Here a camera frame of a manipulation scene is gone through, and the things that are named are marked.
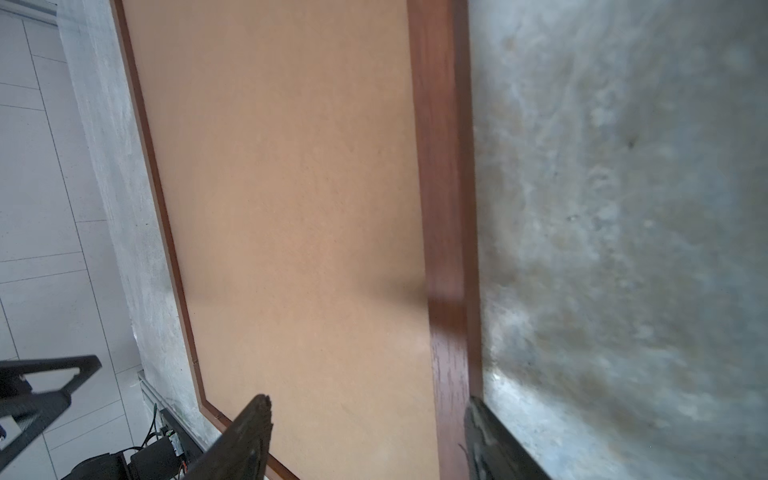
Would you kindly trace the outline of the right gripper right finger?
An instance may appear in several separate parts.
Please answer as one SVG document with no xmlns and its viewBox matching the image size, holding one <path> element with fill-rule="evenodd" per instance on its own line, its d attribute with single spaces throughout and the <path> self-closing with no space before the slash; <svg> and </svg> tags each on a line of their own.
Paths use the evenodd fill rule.
<svg viewBox="0 0 768 480">
<path fill-rule="evenodd" d="M 472 480 L 550 480 L 551 477 L 478 397 L 464 414 L 466 456 Z"/>
</svg>

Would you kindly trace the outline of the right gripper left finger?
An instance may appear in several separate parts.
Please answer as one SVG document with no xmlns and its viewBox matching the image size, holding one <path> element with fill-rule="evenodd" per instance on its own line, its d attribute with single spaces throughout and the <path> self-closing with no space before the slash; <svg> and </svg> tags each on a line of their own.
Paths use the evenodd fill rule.
<svg viewBox="0 0 768 480">
<path fill-rule="evenodd" d="M 219 439 L 189 468 L 187 480 L 259 480 L 266 475 L 272 403 L 256 395 Z"/>
</svg>

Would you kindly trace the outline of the brown cardboard backing board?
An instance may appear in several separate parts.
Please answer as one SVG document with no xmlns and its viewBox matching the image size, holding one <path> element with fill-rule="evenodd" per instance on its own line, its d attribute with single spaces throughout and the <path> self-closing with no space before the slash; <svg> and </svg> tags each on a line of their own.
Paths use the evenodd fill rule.
<svg viewBox="0 0 768 480">
<path fill-rule="evenodd" d="M 301 479 L 439 475 L 403 1 L 126 1 L 201 407 Z"/>
</svg>

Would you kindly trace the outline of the brown wooden picture frame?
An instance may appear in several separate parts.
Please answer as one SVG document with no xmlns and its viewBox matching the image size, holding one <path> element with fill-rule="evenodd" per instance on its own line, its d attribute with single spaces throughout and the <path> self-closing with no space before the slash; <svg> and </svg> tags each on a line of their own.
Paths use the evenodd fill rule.
<svg viewBox="0 0 768 480">
<path fill-rule="evenodd" d="M 442 479 L 467 479 L 465 410 L 482 396 L 468 5 L 407 4 Z"/>
</svg>

